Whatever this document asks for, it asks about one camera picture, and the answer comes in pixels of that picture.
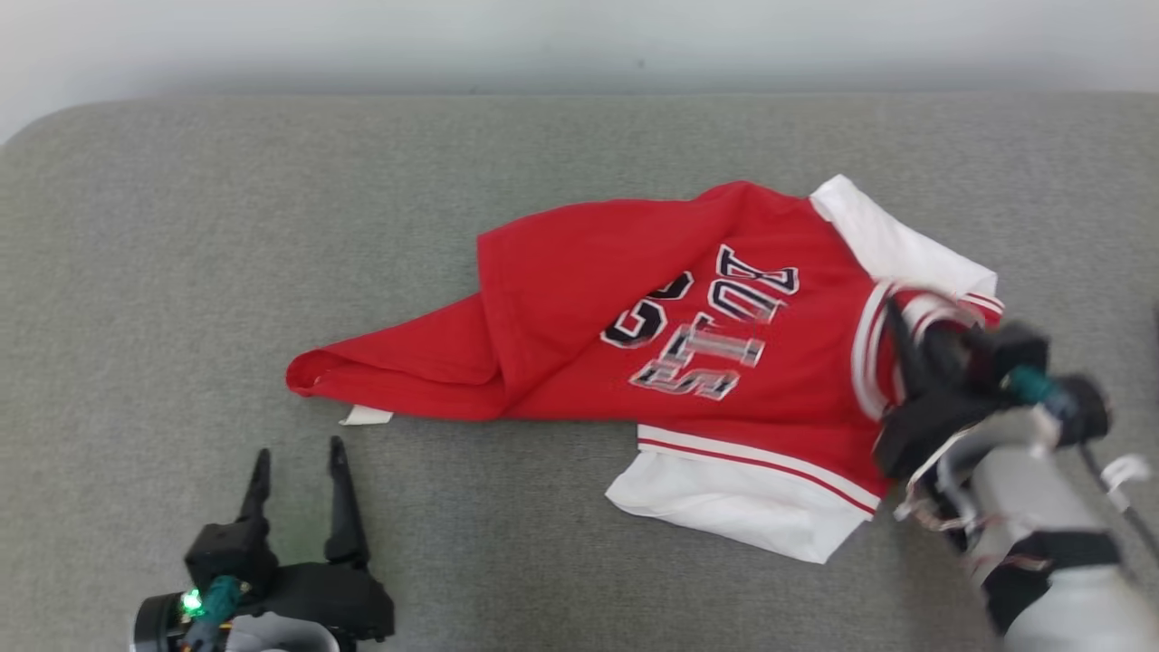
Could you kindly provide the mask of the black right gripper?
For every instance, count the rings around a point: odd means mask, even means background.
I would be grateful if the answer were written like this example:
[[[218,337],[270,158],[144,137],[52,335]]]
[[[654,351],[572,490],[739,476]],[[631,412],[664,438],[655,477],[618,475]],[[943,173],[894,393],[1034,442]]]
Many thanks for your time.
[[[961,323],[933,323],[924,331],[923,356],[897,300],[885,300],[897,375],[894,387],[874,387],[881,430],[873,459],[885,479],[913,475],[949,437],[1009,406],[1003,389],[970,387],[972,351]],[[924,386],[926,366],[927,387]]]

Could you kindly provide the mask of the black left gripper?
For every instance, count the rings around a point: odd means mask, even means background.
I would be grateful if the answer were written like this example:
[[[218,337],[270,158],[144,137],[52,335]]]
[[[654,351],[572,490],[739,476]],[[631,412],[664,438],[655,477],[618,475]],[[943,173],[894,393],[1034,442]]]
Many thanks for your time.
[[[369,573],[371,554],[360,519],[345,445],[330,438],[328,471],[331,478],[330,537],[325,557],[330,564],[306,562],[282,566],[263,598],[245,603],[245,614],[267,611],[280,618],[307,620],[330,628],[348,642],[384,642],[395,635],[395,606],[382,583]],[[245,488],[236,523],[268,525],[264,507],[272,491],[272,450],[262,448]]]

